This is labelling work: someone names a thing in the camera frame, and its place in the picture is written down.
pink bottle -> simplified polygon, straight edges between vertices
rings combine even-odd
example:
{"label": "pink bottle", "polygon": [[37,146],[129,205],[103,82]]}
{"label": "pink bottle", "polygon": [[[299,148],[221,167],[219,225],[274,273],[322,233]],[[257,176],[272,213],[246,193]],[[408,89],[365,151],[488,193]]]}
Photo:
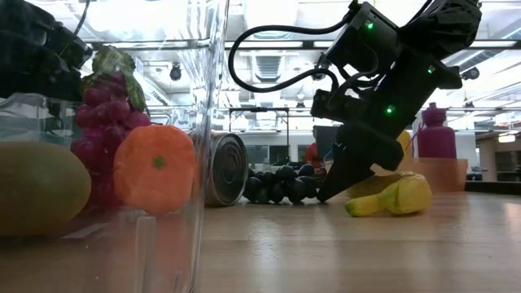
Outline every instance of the pink bottle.
{"label": "pink bottle", "polygon": [[418,132],[418,156],[420,158],[456,159],[456,134],[454,129],[443,126],[447,111],[430,103],[422,112],[426,128]]}

tin can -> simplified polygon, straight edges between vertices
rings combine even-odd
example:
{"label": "tin can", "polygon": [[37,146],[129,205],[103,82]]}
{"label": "tin can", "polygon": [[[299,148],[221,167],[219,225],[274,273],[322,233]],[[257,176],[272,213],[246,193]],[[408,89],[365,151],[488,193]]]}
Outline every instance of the tin can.
{"label": "tin can", "polygon": [[209,207],[236,204],[243,196],[247,171],[247,152],[242,139],[233,133],[212,133],[212,157],[205,204]]}

grape bunch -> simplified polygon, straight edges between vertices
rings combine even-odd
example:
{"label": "grape bunch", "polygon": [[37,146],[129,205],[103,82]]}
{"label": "grape bunch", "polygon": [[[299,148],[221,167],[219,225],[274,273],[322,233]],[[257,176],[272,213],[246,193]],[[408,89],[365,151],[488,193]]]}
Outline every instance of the grape bunch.
{"label": "grape bunch", "polygon": [[255,173],[249,169],[243,196],[259,204],[281,203],[285,197],[293,204],[302,204],[306,198],[317,197],[319,184],[311,178],[314,173],[310,164],[302,166],[298,175],[291,166],[282,166],[275,174],[270,171]]}
{"label": "grape bunch", "polygon": [[83,136],[72,142],[71,151],[90,173],[92,189],[87,206],[115,208],[121,205],[112,181],[117,148],[132,129],[150,125],[150,118],[132,106],[122,72],[98,76],[82,97],[84,103],[75,120]]}

yellow object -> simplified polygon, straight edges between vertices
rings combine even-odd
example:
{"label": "yellow object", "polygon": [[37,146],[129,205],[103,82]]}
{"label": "yellow object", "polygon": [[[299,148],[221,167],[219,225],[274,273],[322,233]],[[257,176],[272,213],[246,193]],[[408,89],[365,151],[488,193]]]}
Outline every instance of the yellow object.
{"label": "yellow object", "polygon": [[410,143],[410,134],[407,130],[402,131],[400,136],[396,139],[401,144],[401,149],[404,151],[404,157],[413,157],[413,146]]}
{"label": "yellow object", "polygon": [[425,177],[412,172],[371,177],[349,188],[348,195],[352,199],[345,209],[351,216],[369,216],[383,210],[394,215],[420,212],[431,206],[432,197]]}
{"label": "yellow object", "polygon": [[0,142],[0,236],[44,235],[85,206],[90,175],[63,146]]}

black cable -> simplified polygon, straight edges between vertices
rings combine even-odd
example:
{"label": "black cable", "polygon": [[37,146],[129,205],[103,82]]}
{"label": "black cable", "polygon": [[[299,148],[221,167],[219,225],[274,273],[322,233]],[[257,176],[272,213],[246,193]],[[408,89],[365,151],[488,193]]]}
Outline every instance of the black cable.
{"label": "black cable", "polygon": [[87,10],[89,10],[90,6],[90,0],[85,1],[85,8],[83,9],[83,14],[81,15],[80,22],[76,26],[76,29],[74,30],[74,35],[77,36],[78,33],[81,30],[81,27],[83,26],[83,23],[85,22],[85,18],[87,18]]}
{"label": "black cable", "polygon": [[352,87],[353,83],[360,77],[365,77],[365,76],[370,76],[372,74],[374,74],[377,70],[378,70],[378,65],[379,65],[379,62],[378,62],[378,56],[376,55],[376,52],[374,52],[373,49],[371,49],[370,47],[367,47],[367,49],[369,49],[369,51],[371,52],[372,56],[373,56],[373,67],[371,70],[369,70],[368,72],[359,72],[355,75],[353,75],[352,77],[349,77],[339,88],[338,90],[336,90],[335,92],[332,92],[333,94],[330,96],[330,99],[329,101],[327,101],[327,106],[328,107],[331,107],[331,108],[334,108],[335,107],[335,102],[339,103],[341,101],[340,98],[337,98],[336,101],[335,101],[335,97],[338,95],[338,94],[341,94],[342,96],[345,95],[345,92]]}
{"label": "black cable", "polygon": [[407,24],[410,24],[414,20],[416,20],[429,7],[429,5],[431,5],[431,3],[432,3],[432,0],[426,0],[425,3],[423,3],[420,10],[418,10],[418,12],[416,12],[416,14],[413,16],[412,19],[409,20],[409,22]]}
{"label": "black cable", "polygon": [[[339,70],[339,73],[340,75],[342,76],[343,79],[345,80],[349,80],[351,79],[351,75],[349,75],[348,72],[345,71],[345,69],[343,68],[338,68]],[[377,77],[371,79],[370,81],[354,81],[352,83],[352,86],[356,86],[356,87],[362,87],[362,88],[367,88],[367,87],[371,87],[371,86],[375,86],[376,84],[378,84],[378,82],[382,79],[383,77],[383,74],[379,74]]]}
{"label": "black cable", "polygon": [[298,81],[301,81],[305,79],[306,77],[312,76],[314,74],[326,74],[332,81],[331,85],[331,92],[336,91],[339,86],[339,81],[336,78],[335,74],[333,72],[330,72],[327,69],[324,68],[315,68],[310,69],[306,72],[303,72],[296,77],[292,77],[287,81],[284,81],[283,83],[280,83],[275,86],[271,86],[269,88],[258,88],[253,85],[249,85],[246,82],[242,81],[238,76],[237,73],[235,73],[234,68],[234,57],[235,53],[237,52],[237,49],[239,48],[241,42],[244,42],[248,37],[250,37],[253,34],[261,33],[261,32],[267,32],[267,31],[278,31],[278,32],[287,32],[287,33],[303,33],[308,35],[321,35],[321,34],[327,34],[327,33],[333,33],[334,31],[342,28],[346,23],[348,22],[347,15],[344,16],[342,21],[340,21],[338,24],[335,24],[333,26],[330,26],[329,28],[300,28],[296,26],[290,26],[290,25],[262,25],[256,28],[250,28],[243,34],[241,34],[237,40],[235,40],[234,44],[232,45],[230,49],[230,55],[228,57],[228,69],[230,71],[231,78],[235,81],[235,83],[242,87],[245,90],[251,91],[252,93],[270,93],[276,90],[283,90],[287,88],[290,85],[295,84]]}

